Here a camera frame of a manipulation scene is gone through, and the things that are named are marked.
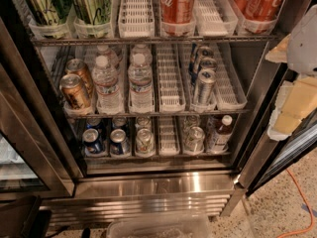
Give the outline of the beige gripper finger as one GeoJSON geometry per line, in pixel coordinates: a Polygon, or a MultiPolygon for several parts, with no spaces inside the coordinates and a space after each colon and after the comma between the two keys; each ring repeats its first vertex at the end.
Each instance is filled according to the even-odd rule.
{"type": "Polygon", "coordinates": [[[287,48],[289,39],[290,35],[284,37],[277,46],[275,46],[265,55],[265,59],[275,63],[287,63],[287,48]]]}
{"type": "Polygon", "coordinates": [[[317,78],[299,76],[294,82],[285,80],[279,88],[267,129],[274,141],[289,137],[317,108],[317,78]]]}

